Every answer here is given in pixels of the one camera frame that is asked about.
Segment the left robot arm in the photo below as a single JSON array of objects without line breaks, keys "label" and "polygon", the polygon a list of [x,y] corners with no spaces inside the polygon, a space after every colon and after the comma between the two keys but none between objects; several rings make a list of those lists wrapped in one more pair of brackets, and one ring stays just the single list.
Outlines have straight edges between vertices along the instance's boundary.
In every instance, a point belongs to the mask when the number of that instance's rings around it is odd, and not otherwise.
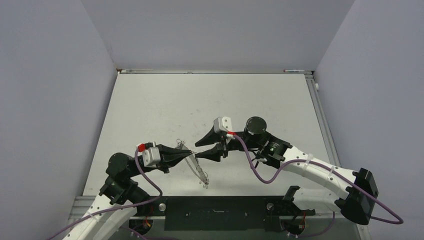
[{"label": "left robot arm", "polygon": [[133,156],[118,152],[108,161],[107,178],[83,217],[65,227],[65,240],[107,240],[131,216],[143,215],[163,191],[147,173],[169,169],[192,155],[155,142],[136,146]]}]

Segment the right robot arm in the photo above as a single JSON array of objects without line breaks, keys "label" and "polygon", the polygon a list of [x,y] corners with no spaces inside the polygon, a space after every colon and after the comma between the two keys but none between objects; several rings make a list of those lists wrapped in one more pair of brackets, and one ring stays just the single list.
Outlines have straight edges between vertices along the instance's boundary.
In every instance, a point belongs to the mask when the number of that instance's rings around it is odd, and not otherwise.
[{"label": "right robot arm", "polygon": [[196,147],[213,145],[213,148],[197,153],[197,158],[220,162],[230,151],[248,154],[256,150],[256,156],[264,165],[277,171],[270,184],[281,171],[287,171],[306,178],[321,189],[291,187],[282,207],[289,214],[298,211],[322,210],[341,213],[349,221],[368,225],[378,197],[378,188],[371,171],[358,171],[332,165],[305,153],[267,131],[266,121],[259,116],[250,117],[243,131],[234,131],[230,117],[218,117],[211,130],[195,143]]}]

